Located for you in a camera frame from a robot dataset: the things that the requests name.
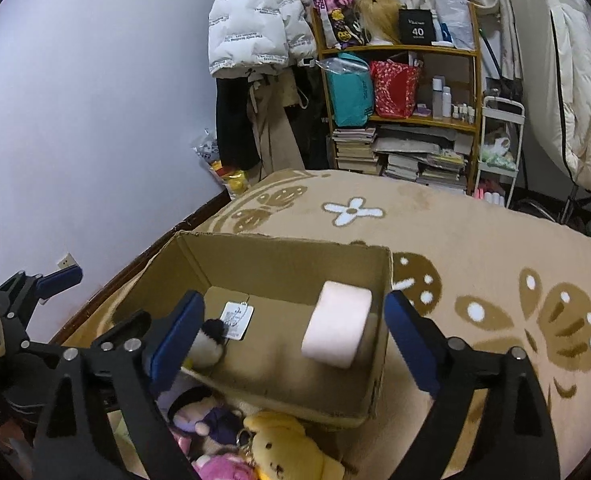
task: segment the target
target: pink plush toy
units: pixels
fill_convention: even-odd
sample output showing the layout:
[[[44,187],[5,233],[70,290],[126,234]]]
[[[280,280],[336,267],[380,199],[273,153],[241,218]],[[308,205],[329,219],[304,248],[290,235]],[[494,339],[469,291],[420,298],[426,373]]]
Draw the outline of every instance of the pink plush toy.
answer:
[[[191,437],[183,436],[173,430],[171,430],[171,433],[173,434],[173,438],[178,443],[179,449],[182,450],[182,453],[184,453],[184,455],[188,455],[188,450],[191,448]]]
[[[253,468],[241,456],[232,453],[202,455],[193,467],[202,480],[258,480]]]

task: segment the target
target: white flower pattern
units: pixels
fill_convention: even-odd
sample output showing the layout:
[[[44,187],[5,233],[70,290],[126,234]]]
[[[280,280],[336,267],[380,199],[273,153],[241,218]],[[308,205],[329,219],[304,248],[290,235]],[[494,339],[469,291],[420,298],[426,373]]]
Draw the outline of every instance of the white flower pattern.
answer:
[[[344,227],[349,225],[356,218],[362,216],[370,216],[373,218],[382,218],[384,211],[380,208],[364,208],[365,199],[361,197],[354,197],[349,201],[349,205],[334,204],[332,202],[325,203],[322,208],[329,213],[336,213],[338,216],[333,221],[335,227]]]

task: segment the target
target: beige rug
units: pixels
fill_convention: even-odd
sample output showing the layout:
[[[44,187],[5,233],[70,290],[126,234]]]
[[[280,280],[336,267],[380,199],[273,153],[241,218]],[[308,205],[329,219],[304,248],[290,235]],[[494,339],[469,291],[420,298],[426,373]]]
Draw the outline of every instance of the beige rug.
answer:
[[[340,171],[274,173],[198,229],[389,246],[396,287],[445,335],[489,351],[527,350],[563,478],[591,448],[591,239],[468,197]],[[88,344],[123,293],[69,343]],[[450,472],[466,461],[482,400],[474,397]],[[338,434],[354,478],[389,478],[430,405],[389,341],[377,418]]]

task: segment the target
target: hanging clothes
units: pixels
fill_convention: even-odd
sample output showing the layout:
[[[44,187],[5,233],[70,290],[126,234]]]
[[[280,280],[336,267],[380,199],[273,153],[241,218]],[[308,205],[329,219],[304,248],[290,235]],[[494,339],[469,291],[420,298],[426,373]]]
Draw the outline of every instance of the hanging clothes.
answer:
[[[215,0],[209,13],[209,70],[218,78],[276,75],[316,56],[300,0]]]
[[[220,160],[224,166],[250,170],[259,162],[253,127],[246,114],[250,83],[245,77],[215,81],[215,127]]]
[[[254,176],[261,180],[274,171],[305,169],[284,111],[285,99],[293,96],[291,85],[294,85],[292,73],[277,78],[268,76],[253,85],[249,115],[261,160],[260,165],[250,172],[252,180]]]

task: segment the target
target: cardboard box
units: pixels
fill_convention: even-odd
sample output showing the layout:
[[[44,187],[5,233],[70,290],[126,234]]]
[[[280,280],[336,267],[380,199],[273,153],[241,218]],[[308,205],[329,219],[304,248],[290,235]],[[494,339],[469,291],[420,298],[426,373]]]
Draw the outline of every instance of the cardboard box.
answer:
[[[327,280],[373,293],[367,328],[348,370],[301,353]],[[219,318],[227,301],[254,307],[243,339],[228,340],[218,364],[191,375],[225,396],[336,428],[355,428],[374,415],[388,339],[383,319],[384,296],[391,290],[387,248],[179,232],[149,263],[114,320],[138,309],[165,316],[189,289],[204,295],[207,318]]]

